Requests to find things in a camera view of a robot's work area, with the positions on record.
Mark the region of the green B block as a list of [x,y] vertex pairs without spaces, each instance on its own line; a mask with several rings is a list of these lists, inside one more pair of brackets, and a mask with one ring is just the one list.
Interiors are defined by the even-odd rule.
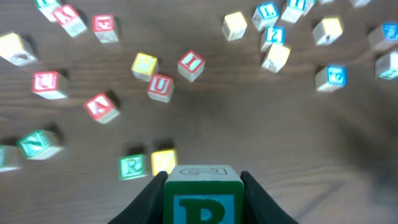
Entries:
[[244,184],[231,166],[179,165],[164,185],[166,224],[243,222]]

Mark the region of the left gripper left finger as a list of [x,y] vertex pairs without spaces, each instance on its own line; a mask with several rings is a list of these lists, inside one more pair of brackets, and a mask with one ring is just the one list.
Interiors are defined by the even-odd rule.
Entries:
[[108,224],[163,224],[164,184],[167,177],[166,171],[159,172]]

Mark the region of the green R block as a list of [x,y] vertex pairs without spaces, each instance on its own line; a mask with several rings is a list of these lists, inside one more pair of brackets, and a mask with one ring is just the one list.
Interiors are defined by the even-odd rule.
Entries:
[[145,177],[146,157],[143,154],[135,154],[119,159],[119,179],[130,180]]

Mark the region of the yellow O block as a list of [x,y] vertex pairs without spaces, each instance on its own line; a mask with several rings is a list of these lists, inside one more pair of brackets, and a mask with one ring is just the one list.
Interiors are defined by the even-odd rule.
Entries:
[[178,164],[177,151],[175,148],[153,152],[150,158],[153,176],[156,176],[161,171],[171,174]]
[[241,39],[248,24],[241,11],[228,14],[224,17],[222,31],[227,41]]

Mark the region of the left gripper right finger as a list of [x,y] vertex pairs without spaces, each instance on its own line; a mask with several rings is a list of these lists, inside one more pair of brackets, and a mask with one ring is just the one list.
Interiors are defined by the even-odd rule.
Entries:
[[244,223],[299,224],[275,202],[248,171],[242,171],[240,178],[244,184]]

